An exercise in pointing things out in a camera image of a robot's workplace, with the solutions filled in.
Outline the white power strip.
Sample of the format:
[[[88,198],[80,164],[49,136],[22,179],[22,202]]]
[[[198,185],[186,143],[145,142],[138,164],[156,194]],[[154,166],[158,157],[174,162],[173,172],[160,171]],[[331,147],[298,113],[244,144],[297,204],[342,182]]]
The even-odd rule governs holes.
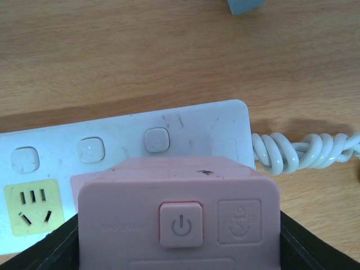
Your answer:
[[[70,178],[140,156],[225,156],[254,167],[248,108],[227,100],[1,134],[1,187],[55,179],[65,219]]]

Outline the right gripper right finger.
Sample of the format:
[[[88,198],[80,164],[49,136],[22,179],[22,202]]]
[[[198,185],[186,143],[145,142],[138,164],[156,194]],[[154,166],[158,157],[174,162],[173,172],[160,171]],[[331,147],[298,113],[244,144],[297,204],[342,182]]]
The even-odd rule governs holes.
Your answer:
[[[282,270],[359,269],[359,262],[322,241],[281,212],[280,261]]]

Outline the light blue small charger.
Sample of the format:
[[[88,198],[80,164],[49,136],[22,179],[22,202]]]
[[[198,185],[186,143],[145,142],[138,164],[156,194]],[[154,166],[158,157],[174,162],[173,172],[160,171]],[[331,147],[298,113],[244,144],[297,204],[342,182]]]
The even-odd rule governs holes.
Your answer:
[[[239,15],[260,7],[266,0],[227,0],[232,15]]]

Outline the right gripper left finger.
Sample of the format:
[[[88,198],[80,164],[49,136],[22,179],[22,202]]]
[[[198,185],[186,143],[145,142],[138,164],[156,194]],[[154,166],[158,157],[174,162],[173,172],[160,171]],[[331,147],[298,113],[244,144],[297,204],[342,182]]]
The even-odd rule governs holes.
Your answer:
[[[44,239],[10,260],[1,269],[78,269],[78,216],[74,215]]]

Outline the pink cube adapter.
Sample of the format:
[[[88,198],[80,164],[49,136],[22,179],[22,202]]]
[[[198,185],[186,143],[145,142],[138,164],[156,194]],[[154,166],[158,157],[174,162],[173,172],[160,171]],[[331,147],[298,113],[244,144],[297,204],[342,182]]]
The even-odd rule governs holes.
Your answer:
[[[280,191],[226,157],[128,159],[71,178],[80,269],[280,269]]]

